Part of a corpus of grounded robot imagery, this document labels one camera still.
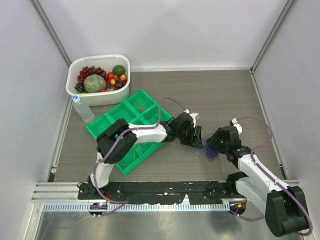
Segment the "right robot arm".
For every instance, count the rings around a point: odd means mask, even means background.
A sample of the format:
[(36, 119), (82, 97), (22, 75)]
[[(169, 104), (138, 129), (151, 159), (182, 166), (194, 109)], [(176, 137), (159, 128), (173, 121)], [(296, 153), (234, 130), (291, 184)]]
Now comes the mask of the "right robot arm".
[(207, 145), (240, 170), (228, 176), (226, 193), (233, 198), (243, 195), (249, 199), (264, 214), (274, 236), (311, 235), (313, 224), (304, 191), (297, 185), (288, 185), (265, 167), (254, 151), (242, 144), (239, 128), (220, 127)]

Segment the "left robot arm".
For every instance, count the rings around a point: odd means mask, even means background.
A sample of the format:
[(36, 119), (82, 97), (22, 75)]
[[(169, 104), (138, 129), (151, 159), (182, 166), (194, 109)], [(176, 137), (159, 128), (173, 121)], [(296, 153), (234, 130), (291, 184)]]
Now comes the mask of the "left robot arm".
[(199, 114), (184, 110), (169, 121), (155, 124), (137, 125), (121, 118), (107, 128), (97, 139), (97, 160), (89, 176), (89, 194), (100, 200), (107, 192), (111, 171), (121, 161), (133, 145), (141, 143), (166, 143), (176, 139), (182, 145), (203, 148), (201, 130), (197, 125)]

